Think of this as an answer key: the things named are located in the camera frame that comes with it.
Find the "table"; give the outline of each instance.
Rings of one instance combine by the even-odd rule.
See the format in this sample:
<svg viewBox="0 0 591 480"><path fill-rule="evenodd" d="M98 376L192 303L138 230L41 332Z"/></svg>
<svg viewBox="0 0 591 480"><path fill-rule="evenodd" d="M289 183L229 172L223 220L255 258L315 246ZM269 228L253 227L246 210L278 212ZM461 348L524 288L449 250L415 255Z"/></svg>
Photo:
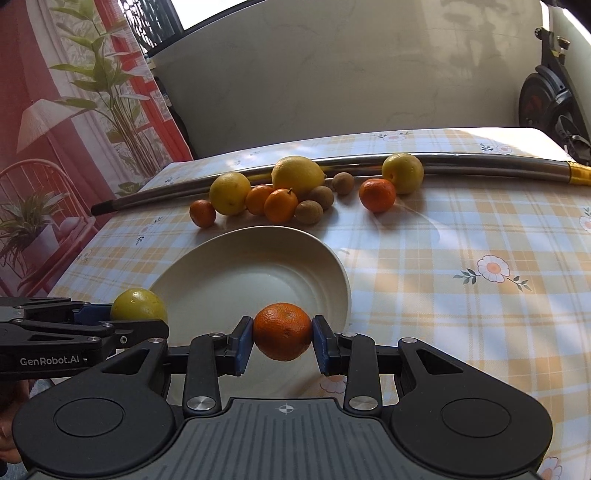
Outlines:
<svg viewBox="0 0 591 480"><path fill-rule="evenodd" d="M379 132L245 150L171 164L145 188L262 166L289 154L311 158L395 151L492 152L569 160L541 132L464 128ZM533 395L554 423L540 473L591 476L591 190L491 177L426 177L423 188L379 216L355 194L304 230L345 266L352 289L347 330L396 345L414 336ZM189 199L112 218L51 292L110 302L149 287L176 259L228 230L259 225L245 213L198 230ZM341 396L344 377L307 394ZM384 403L396 394L382 376Z"/></svg>

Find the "plaid tablecloth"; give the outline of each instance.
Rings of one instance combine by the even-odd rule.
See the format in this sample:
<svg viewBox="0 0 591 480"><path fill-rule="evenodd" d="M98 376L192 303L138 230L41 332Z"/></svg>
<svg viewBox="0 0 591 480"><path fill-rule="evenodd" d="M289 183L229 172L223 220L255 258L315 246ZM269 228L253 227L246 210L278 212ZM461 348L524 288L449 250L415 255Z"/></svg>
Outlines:
<svg viewBox="0 0 591 480"><path fill-rule="evenodd" d="M271 145L172 164L146 188L276 162L395 151L569 157L529 129L381 132ZM554 438L545 480L591 476L591 189L489 177L426 177L419 192L375 216L356 194L306 231L339 256L351 283L348 330L395 345L418 337L539 399ZM149 287L175 260L228 230L264 223L218 216L199 231L189 199L120 213L79 255L53 296L109 302ZM341 395L343 377L307 394ZM382 376L385 403L396 400Z"/></svg>

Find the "orange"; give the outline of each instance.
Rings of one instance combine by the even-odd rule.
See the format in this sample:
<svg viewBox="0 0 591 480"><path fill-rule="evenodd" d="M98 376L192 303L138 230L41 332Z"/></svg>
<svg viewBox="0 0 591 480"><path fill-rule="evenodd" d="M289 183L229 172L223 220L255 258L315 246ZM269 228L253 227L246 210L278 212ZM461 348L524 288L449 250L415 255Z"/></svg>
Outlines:
<svg viewBox="0 0 591 480"><path fill-rule="evenodd" d="M359 188L359 199L370 212L385 212L394 205L396 189L386 179L365 180Z"/></svg>
<svg viewBox="0 0 591 480"><path fill-rule="evenodd" d="M265 215L265 201L271 193L273 193L273 187L270 185L254 187L246 195L246 208L248 211L253 215Z"/></svg>
<svg viewBox="0 0 591 480"><path fill-rule="evenodd" d="M278 189L267 197L263 210L271 222L286 223L293 218L297 204L296 194L291 189Z"/></svg>
<svg viewBox="0 0 591 480"><path fill-rule="evenodd" d="M216 211L207 200L195 200L189 207L189 216L201 228L209 228L216 222Z"/></svg>
<svg viewBox="0 0 591 480"><path fill-rule="evenodd" d="M252 337L259 350L280 362L298 358L312 341L310 317L291 303L274 303L256 314Z"/></svg>

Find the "yellow lemon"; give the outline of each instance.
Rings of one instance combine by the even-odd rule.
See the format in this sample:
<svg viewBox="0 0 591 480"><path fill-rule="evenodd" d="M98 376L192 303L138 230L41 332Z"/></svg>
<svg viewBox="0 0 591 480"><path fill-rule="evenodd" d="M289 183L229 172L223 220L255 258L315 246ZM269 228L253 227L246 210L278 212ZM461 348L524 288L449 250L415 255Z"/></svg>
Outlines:
<svg viewBox="0 0 591 480"><path fill-rule="evenodd" d="M237 171L224 173L209 187L209 201L222 215L238 215L246 208L246 195L251 183Z"/></svg>
<svg viewBox="0 0 591 480"><path fill-rule="evenodd" d="M390 155L382 165L382 177L394 184L397 194L417 190L423 183L424 175L423 164L410 153Z"/></svg>
<svg viewBox="0 0 591 480"><path fill-rule="evenodd" d="M323 185L324 177L316 162L297 155L282 158L271 172L275 190L292 189L298 198L304 198L312 189Z"/></svg>
<svg viewBox="0 0 591 480"><path fill-rule="evenodd" d="M119 295L111 307L111 320L168 320L164 302L146 288L129 288Z"/></svg>

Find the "plate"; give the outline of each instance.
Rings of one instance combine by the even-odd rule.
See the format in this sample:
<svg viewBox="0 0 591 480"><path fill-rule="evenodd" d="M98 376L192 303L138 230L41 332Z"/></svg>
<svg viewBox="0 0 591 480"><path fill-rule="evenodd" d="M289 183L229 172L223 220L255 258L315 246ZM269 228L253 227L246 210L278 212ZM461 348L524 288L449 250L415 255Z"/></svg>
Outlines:
<svg viewBox="0 0 591 480"><path fill-rule="evenodd" d="M166 305L171 346L199 335L230 333L242 316L271 303L324 315L333 331L349 319L351 292L335 253L309 233L283 226L254 226L224 233L177 260L151 286ZM241 377L219 378L222 403L231 397L299 397L322 377L314 350L278 362L255 346ZM169 403L180 405L184 375L173 375Z"/></svg>

